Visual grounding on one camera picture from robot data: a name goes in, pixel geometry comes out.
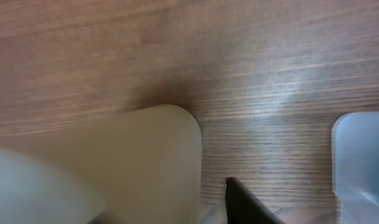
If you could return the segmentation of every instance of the beige object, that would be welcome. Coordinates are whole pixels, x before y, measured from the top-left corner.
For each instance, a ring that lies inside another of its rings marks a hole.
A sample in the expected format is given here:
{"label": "beige object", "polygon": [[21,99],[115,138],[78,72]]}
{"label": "beige object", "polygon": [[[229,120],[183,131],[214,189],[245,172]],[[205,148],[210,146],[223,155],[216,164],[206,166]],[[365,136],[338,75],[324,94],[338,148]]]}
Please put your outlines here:
{"label": "beige object", "polygon": [[14,146],[97,189],[116,223],[198,223],[201,133],[177,106],[97,121],[43,141]]}

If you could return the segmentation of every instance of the wooden table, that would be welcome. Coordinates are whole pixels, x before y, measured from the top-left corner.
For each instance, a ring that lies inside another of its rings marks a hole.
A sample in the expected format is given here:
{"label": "wooden table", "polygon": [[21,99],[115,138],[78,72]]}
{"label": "wooden table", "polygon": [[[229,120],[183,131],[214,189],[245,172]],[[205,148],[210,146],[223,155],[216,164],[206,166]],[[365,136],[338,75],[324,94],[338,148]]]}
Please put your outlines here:
{"label": "wooden table", "polygon": [[379,1],[0,1],[0,142],[161,103],[286,223],[335,223],[330,130],[379,110]]}

